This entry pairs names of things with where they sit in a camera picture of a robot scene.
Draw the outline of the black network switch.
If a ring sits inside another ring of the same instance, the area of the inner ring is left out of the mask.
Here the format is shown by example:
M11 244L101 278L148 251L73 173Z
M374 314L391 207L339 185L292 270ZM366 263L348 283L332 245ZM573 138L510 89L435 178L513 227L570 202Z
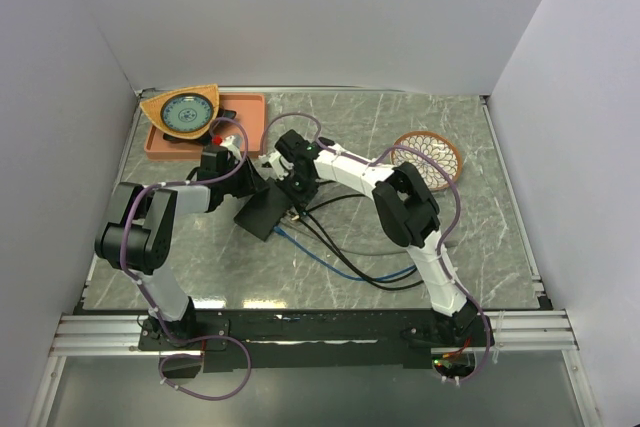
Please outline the black network switch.
M282 217L292 207L289 197L274 179L265 190L254 194L234 217L234 222L262 242L266 242Z

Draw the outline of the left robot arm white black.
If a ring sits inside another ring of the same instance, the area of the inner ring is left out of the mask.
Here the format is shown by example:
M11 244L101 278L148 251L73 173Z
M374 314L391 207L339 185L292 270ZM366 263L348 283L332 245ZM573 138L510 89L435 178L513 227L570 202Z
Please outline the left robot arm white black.
M116 186L96 235L95 253L136 285L148 304L152 328L174 348L188 348L198 336L193 300L168 261L175 220L211 213L228 196L242 199L267 188L246 155L213 145L203 150L200 164L183 181Z

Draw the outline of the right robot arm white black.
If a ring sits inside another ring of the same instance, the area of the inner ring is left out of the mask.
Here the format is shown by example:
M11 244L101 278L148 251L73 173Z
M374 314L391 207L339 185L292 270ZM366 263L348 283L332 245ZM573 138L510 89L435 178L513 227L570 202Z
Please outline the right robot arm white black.
M383 232L413 261L444 343L459 345L476 328L486 327L481 308L448 256L444 239L450 231L441 229L439 205L414 164L369 160L327 139L308 142L294 130L281 136L261 163L273 170L279 186L307 218L311 213L306 198L318 180L333 181L370 199Z

